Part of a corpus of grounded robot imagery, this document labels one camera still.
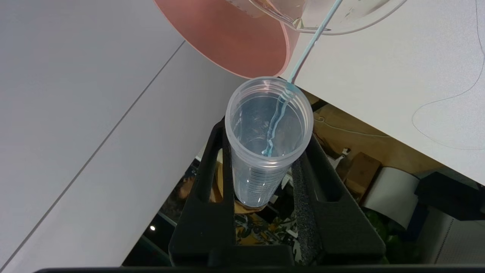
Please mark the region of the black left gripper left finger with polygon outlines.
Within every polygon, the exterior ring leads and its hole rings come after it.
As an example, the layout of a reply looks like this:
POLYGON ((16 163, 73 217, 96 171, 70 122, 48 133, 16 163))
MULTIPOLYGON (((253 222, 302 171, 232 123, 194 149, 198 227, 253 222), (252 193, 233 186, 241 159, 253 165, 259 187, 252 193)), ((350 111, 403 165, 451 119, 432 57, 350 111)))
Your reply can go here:
POLYGON ((225 120, 211 131, 195 182, 169 243, 173 266, 216 267, 235 245, 232 158, 225 120), (223 200, 210 202, 219 151, 223 152, 223 200))

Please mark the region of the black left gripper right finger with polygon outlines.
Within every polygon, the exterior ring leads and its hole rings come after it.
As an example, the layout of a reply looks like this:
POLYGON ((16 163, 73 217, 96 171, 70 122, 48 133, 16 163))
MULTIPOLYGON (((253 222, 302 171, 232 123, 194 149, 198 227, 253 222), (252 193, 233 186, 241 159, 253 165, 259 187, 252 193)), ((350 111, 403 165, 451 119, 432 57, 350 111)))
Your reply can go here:
POLYGON ((302 263, 381 263, 386 254, 383 240, 314 136, 291 169, 302 263))

